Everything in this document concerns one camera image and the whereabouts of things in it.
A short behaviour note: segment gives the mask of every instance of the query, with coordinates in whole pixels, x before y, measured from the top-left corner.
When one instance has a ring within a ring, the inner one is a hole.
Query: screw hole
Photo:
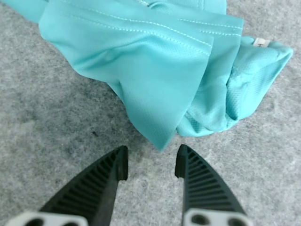
[[[44,221],[40,218],[29,221],[25,226],[43,226]]]
[[[208,225],[209,224],[209,220],[208,218],[206,218],[205,216],[203,215],[194,215],[191,219],[191,221],[195,224],[198,224],[198,225]]]
[[[70,222],[70,223],[67,223],[63,226],[79,226],[79,225],[77,223]]]
[[[230,219],[228,221],[228,225],[229,226],[246,226],[246,224],[242,221],[242,220],[239,220],[239,219]]]

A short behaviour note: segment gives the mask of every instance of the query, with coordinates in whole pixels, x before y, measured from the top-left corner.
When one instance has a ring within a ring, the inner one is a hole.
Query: gray carpet
[[[224,178],[257,226],[301,226],[301,3],[229,0],[245,34],[295,50],[256,113],[207,137],[176,136],[159,153],[104,83],[77,75],[37,25],[0,4],[0,225],[37,210],[73,176],[119,145],[130,149],[112,226],[179,226],[186,143]]]

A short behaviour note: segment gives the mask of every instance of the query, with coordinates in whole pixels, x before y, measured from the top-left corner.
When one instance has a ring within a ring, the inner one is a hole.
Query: fabric fold
[[[213,44],[184,22],[119,1],[51,0],[39,27],[79,74],[116,91],[159,149],[191,105]]]

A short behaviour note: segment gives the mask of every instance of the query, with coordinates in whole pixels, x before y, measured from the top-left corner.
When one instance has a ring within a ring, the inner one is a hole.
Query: turquoise shirt
[[[2,0],[79,74],[104,81],[158,149],[251,115],[293,51],[242,37],[226,0]]]

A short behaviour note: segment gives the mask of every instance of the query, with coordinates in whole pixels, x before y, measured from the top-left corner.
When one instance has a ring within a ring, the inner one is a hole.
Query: seam
[[[190,39],[192,39],[192,40],[195,40],[195,41],[197,41],[197,42],[200,42],[200,43],[202,43],[202,44],[205,44],[205,45],[207,45],[207,46],[209,46],[209,47],[212,47],[212,45],[210,45],[210,44],[207,43],[207,42],[204,42],[204,41],[201,41],[201,40],[199,40],[199,39],[193,38],[193,37],[190,36],[190,35],[187,35],[187,34],[185,34],[185,33],[182,33],[182,32],[180,32],[180,31],[177,31],[177,30],[175,30],[175,29],[173,29],[173,28],[171,28],[171,27],[165,26],[165,25],[163,25],[163,24],[158,24],[158,23],[154,23],[154,22],[150,22],[150,21],[132,20],[132,19],[128,19],[128,18],[121,18],[121,17],[119,17],[119,16],[113,16],[113,15],[106,14],[106,13],[101,12],[101,11],[96,10],[96,9],[84,8],[84,7],[82,7],[82,6],[75,5],[75,4],[73,4],[73,3],[71,3],[71,2],[68,2],[68,1],[65,1],[65,0],[59,0],[59,1],[64,2],[64,3],[69,4],[69,5],[71,5],[71,6],[74,6],[74,7],[80,8],[80,9],[84,9],[84,10],[91,11],[91,12],[96,12],[96,13],[98,13],[98,14],[102,14],[102,15],[104,15],[104,16],[109,16],[109,17],[112,17],[112,18],[115,18],[115,19],[119,19],[119,20],[123,20],[123,21],[130,21],[130,22],[137,22],[137,23],[152,24],[152,25],[164,27],[164,28],[166,28],[166,29],[168,29],[168,30],[171,30],[171,31],[173,31],[173,32],[176,32],[176,33],[178,33],[178,34],[181,34],[181,35],[183,35],[183,36],[185,36],[185,37],[187,37],[187,38],[190,38]]]
[[[149,3],[147,3],[146,1],[143,0],[137,0],[137,1],[143,4],[144,6],[149,6]]]
[[[202,33],[208,33],[208,34],[219,34],[219,35],[225,35],[225,36],[238,36],[240,37],[240,34],[229,34],[229,33],[221,33],[221,32],[210,32],[210,31],[203,31],[203,30],[199,30]]]
[[[190,49],[192,49],[192,50],[194,50],[194,51],[196,51],[198,53],[204,54],[206,56],[210,56],[210,54],[208,54],[208,53],[206,53],[204,51],[201,51],[201,50],[199,50],[197,48],[194,48],[194,47],[192,47],[190,45],[187,45],[185,43],[182,43],[182,42],[179,42],[177,40],[171,39],[171,38],[166,37],[164,35],[160,35],[160,34],[155,33],[155,32],[149,32],[149,31],[144,31],[144,30],[125,29],[125,28],[117,28],[117,27],[113,27],[113,26],[104,25],[104,24],[99,23],[99,22],[91,21],[91,20],[88,20],[88,19],[85,19],[85,18],[82,18],[82,17],[79,17],[79,16],[75,16],[75,15],[71,15],[71,14],[66,14],[66,15],[69,16],[69,17],[74,17],[76,19],[83,20],[83,21],[86,21],[86,22],[89,22],[89,23],[92,23],[92,24],[95,24],[95,25],[100,25],[100,26],[103,26],[103,27],[106,27],[106,28],[110,28],[110,29],[113,29],[113,30],[125,31],[125,32],[140,32],[140,33],[146,33],[146,34],[156,35],[156,36],[158,36],[160,38],[163,38],[163,39],[165,39],[167,41],[171,41],[171,42],[174,42],[176,44],[180,44],[180,45],[182,45],[184,47],[187,47],[187,48],[190,48]]]
[[[186,19],[178,19],[181,21],[186,21],[186,22],[191,22],[191,23],[196,23],[196,24],[205,24],[205,25],[211,25],[211,26],[219,26],[219,27],[229,27],[229,28],[234,28],[234,29],[239,29],[239,30],[243,30],[241,27],[236,27],[236,26],[230,26],[230,25],[223,25],[223,24],[211,24],[211,23],[205,23],[205,22],[200,22],[200,21],[196,21],[196,20],[186,20]]]

